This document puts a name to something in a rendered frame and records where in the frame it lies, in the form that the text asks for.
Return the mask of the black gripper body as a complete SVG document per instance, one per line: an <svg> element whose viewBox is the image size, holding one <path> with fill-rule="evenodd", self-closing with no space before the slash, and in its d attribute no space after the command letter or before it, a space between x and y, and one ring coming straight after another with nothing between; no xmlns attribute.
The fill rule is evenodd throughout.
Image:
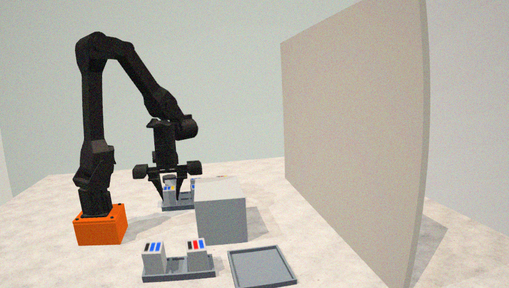
<svg viewBox="0 0 509 288"><path fill-rule="evenodd" d="M133 179L156 179L158 174L176 172L178 176L202 175L202 165L199 161L187 161L185 165L177 165L176 143L170 145L154 145L156 167L148 164L138 164L132 170ZM174 169L174 170L173 170Z"/></svg>

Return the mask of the large beige panel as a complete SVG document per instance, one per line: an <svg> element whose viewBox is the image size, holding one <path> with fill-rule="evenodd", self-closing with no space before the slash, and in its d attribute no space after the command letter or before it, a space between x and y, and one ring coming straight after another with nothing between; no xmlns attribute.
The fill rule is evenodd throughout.
<svg viewBox="0 0 509 288"><path fill-rule="evenodd" d="M426 0L361 0L280 43L285 178L409 288L430 138Z"/></svg>

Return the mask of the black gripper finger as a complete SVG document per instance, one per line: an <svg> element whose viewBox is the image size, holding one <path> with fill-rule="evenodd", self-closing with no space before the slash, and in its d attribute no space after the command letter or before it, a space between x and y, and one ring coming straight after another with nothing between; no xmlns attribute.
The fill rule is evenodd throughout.
<svg viewBox="0 0 509 288"><path fill-rule="evenodd" d="M178 174L176 174L176 200L178 200L180 188L184 179L187 179L187 176L178 176Z"/></svg>
<svg viewBox="0 0 509 288"><path fill-rule="evenodd" d="M160 178L160 174L158 174L158 177L156 179L149 179L148 178L148 181L152 181L152 183L154 184L155 188L157 189L157 191L159 192L162 200L163 200L163 187L162 187L162 184L161 184L161 178Z"/></svg>

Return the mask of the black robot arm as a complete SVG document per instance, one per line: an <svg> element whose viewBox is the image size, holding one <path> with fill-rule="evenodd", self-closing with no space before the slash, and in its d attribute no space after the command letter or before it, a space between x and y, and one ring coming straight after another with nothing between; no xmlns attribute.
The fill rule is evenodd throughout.
<svg viewBox="0 0 509 288"><path fill-rule="evenodd" d="M175 97L155 81L132 43L95 31L76 43L75 54L82 76L84 134L80 167L73 177L79 187L80 218L107 217L113 208L107 189L116 164L114 147L107 145L103 126L102 74L108 59L118 60L141 92L148 113L155 117L146 125L154 128L155 145L194 138L199 127L191 114L183 114Z"/></svg>

